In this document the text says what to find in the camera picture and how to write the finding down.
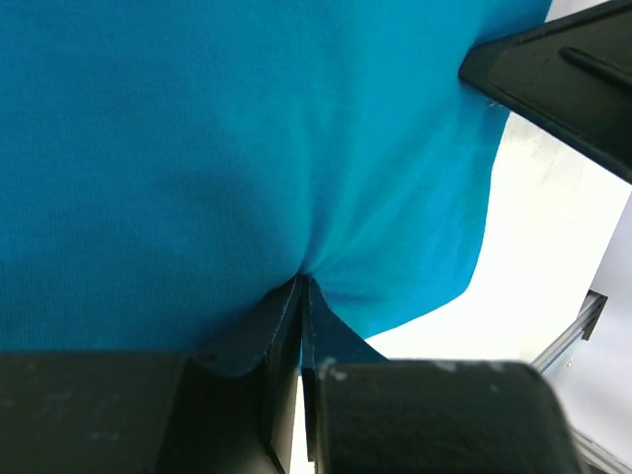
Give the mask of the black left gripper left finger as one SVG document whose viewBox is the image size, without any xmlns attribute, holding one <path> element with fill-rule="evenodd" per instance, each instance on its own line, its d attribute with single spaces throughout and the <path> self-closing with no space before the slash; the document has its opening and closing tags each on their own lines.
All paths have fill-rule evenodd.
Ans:
<svg viewBox="0 0 632 474">
<path fill-rule="evenodd" d="M 5 352 L 5 473 L 285 473 L 300 352 L 294 278 L 194 352 Z"/>
</svg>

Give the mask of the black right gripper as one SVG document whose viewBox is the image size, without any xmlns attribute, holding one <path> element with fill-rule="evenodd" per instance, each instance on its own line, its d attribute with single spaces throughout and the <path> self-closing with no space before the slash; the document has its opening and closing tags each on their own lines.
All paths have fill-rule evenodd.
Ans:
<svg viewBox="0 0 632 474">
<path fill-rule="evenodd" d="M 459 79 L 631 180 L 631 4 L 607 1 L 468 51 Z"/>
</svg>

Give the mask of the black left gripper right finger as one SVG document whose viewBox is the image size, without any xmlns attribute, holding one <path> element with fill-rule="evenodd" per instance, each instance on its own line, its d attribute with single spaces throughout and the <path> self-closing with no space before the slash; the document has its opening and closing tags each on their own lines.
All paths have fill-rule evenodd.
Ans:
<svg viewBox="0 0 632 474">
<path fill-rule="evenodd" d="M 582 473 L 549 384 L 522 362 L 389 359 L 302 293 L 307 455 L 319 473 Z"/>
</svg>

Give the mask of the blue t shirt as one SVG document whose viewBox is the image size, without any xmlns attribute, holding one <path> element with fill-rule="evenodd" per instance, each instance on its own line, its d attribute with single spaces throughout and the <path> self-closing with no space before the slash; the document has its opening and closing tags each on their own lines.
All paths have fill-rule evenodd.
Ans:
<svg viewBox="0 0 632 474">
<path fill-rule="evenodd" d="M 458 297 L 546 1 L 5 1 L 1 346 L 203 346 L 297 275 L 363 337 Z"/>
</svg>

